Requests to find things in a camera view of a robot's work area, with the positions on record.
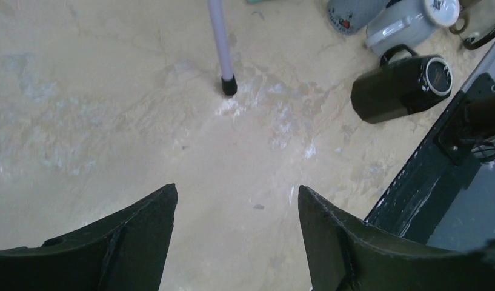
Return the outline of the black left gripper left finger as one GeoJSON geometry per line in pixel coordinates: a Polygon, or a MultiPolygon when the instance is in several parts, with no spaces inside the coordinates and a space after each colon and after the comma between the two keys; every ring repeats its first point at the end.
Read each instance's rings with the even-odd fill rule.
{"type": "Polygon", "coordinates": [[[0,251],[0,290],[158,290],[178,193],[138,202],[40,247],[0,251]]]}

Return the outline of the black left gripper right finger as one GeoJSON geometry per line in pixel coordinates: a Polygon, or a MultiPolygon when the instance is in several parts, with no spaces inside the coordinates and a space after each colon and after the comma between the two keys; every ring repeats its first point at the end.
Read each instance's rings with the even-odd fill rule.
{"type": "Polygon", "coordinates": [[[468,252],[385,232],[307,186],[299,219],[313,290],[495,290],[495,240],[468,252]]]}

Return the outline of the black mug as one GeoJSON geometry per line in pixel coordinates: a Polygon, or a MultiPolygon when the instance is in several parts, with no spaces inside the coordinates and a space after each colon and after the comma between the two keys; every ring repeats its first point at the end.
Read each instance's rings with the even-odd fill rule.
{"type": "Polygon", "coordinates": [[[351,105],[370,124],[424,112],[453,88],[450,66],[440,55],[420,55],[405,44],[388,49],[380,66],[360,75],[351,89],[351,105]]]}

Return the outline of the grey mug with lettering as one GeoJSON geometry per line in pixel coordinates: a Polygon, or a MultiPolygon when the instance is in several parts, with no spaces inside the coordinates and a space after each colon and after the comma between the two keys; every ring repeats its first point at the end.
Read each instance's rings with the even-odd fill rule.
{"type": "Polygon", "coordinates": [[[386,0],[329,0],[327,18],[338,32],[352,35],[372,21],[389,2],[386,0]]]}

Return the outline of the light grey mug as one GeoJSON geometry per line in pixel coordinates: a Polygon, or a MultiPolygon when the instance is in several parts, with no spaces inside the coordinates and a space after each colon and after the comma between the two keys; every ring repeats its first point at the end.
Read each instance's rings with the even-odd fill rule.
{"type": "Polygon", "coordinates": [[[416,47],[437,28],[453,25],[459,13],[458,0],[399,1],[367,25],[365,46],[378,56],[401,44],[416,47]]]}

